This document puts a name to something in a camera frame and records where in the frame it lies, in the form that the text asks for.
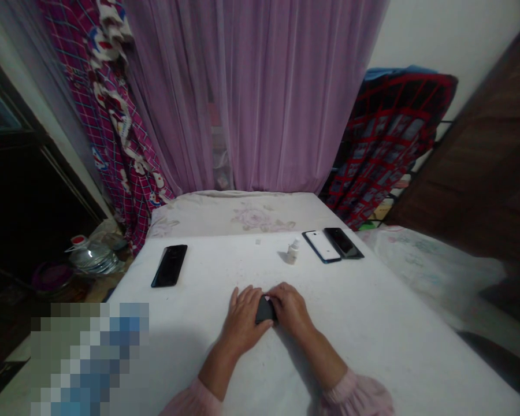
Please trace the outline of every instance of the pink sleeve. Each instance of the pink sleeve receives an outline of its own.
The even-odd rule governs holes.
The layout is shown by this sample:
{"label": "pink sleeve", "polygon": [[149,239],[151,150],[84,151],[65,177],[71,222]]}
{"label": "pink sleeve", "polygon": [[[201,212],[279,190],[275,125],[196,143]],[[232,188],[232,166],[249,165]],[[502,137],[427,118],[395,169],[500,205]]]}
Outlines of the pink sleeve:
{"label": "pink sleeve", "polygon": [[393,400],[377,380],[348,370],[339,384],[324,392],[320,414],[346,416],[392,416]]}
{"label": "pink sleeve", "polygon": [[159,416],[217,416],[220,414],[221,401],[196,378],[188,389],[180,392],[168,403],[164,410],[160,412]]}

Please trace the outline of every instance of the white dropper bottle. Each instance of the white dropper bottle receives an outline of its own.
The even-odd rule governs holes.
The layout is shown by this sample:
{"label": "white dropper bottle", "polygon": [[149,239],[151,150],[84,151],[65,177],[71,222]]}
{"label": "white dropper bottle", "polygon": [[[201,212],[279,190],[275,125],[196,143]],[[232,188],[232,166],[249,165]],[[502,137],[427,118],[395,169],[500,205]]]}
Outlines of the white dropper bottle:
{"label": "white dropper bottle", "polygon": [[295,264],[296,258],[299,255],[300,240],[295,238],[292,244],[289,244],[289,250],[287,250],[287,263]]}

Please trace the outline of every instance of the bottle cap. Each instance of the bottle cap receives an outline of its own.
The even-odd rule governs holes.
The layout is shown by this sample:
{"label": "bottle cap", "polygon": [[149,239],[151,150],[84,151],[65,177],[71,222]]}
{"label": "bottle cap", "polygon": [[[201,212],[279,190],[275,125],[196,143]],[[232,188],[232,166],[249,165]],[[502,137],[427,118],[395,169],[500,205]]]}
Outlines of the bottle cap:
{"label": "bottle cap", "polygon": [[82,246],[86,242],[87,242],[87,238],[84,235],[81,235],[81,234],[71,238],[71,243],[75,247]]}

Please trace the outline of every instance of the white table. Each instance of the white table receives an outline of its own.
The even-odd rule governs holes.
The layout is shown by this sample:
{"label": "white table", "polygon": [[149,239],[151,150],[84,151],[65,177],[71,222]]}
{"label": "white table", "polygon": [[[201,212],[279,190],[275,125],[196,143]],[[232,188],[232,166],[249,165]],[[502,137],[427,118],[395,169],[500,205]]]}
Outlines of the white table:
{"label": "white table", "polygon": [[[150,304],[149,345],[112,389],[110,412],[158,414],[196,377],[233,287],[287,281],[348,365],[389,389],[397,415],[520,415],[520,396],[347,233],[365,259],[325,265],[303,240],[296,265],[287,265],[281,256],[298,233],[149,240],[109,300]],[[162,250],[175,244],[188,245],[179,282],[151,288]],[[237,364],[224,409],[304,415],[319,393],[302,355],[275,329]]]}

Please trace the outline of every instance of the red plaid fabric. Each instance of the red plaid fabric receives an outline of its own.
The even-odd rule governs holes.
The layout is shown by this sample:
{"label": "red plaid fabric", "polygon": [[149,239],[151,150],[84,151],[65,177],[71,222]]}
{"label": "red plaid fabric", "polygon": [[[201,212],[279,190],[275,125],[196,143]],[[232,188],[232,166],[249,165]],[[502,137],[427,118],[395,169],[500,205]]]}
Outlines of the red plaid fabric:
{"label": "red plaid fabric", "polygon": [[173,199],[125,80],[131,31],[111,0],[39,0],[116,219],[136,255],[152,210]]}
{"label": "red plaid fabric", "polygon": [[362,84],[347,125],[353,147],[326,200],[350,228],[357,230],[433,147],[457,83],[450,75],[407,73]]}

